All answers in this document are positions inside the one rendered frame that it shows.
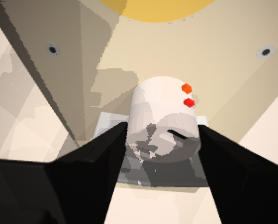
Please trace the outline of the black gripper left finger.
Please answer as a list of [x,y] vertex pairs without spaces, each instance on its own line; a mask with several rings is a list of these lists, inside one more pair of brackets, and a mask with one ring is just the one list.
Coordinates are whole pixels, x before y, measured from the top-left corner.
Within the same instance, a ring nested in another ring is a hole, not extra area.
[[0,159],[0,203],[47,209],[54,224],[104,224],[126,152],[120,122],[50,162]]

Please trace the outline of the white cylinder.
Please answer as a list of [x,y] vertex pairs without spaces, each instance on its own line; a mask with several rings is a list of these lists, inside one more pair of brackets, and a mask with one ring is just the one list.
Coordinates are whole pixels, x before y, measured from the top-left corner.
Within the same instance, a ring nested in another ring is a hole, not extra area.
[[167,76],[141,82],[132,94],[125,146],[133,156],[173,163],[195,156],[201,140],[192,87]]

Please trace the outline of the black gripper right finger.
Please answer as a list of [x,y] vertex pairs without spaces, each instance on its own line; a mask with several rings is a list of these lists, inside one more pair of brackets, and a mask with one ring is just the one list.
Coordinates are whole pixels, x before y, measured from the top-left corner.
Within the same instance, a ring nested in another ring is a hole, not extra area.
[[198,125],[202,165],[222,224],[278,224],[278,164]]

